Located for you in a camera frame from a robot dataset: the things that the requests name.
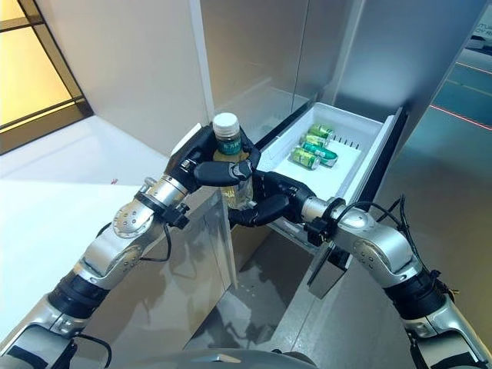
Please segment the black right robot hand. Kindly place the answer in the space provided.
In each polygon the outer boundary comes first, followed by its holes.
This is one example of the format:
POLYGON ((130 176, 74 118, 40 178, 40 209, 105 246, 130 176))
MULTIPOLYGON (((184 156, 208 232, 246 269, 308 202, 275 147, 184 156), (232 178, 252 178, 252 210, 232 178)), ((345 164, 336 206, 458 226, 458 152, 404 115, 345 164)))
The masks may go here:
POLYGON ((295 224, 303 223, 302 208, 315 193, 304 183, 274 171, 257 170, 252 176, 252 208, 228 209, 230 225, 253 228, 286 218, 295 224))

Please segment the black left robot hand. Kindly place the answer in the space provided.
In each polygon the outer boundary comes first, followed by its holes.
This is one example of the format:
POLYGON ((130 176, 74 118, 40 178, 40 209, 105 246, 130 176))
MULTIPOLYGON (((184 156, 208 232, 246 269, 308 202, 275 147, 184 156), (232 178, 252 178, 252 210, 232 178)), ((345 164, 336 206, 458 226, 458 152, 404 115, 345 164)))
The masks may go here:
POLYGON ((246 181, 257 169, 261 153, 243 131, 240 131, 240 139, 241 149, 248 154, 245 159, 238 163, 214 161, 217 139, 210 125, 201 125, 182 139, 181 147, 171 154, 164 173, 189 193, 202 186, 229 187, 246 181))

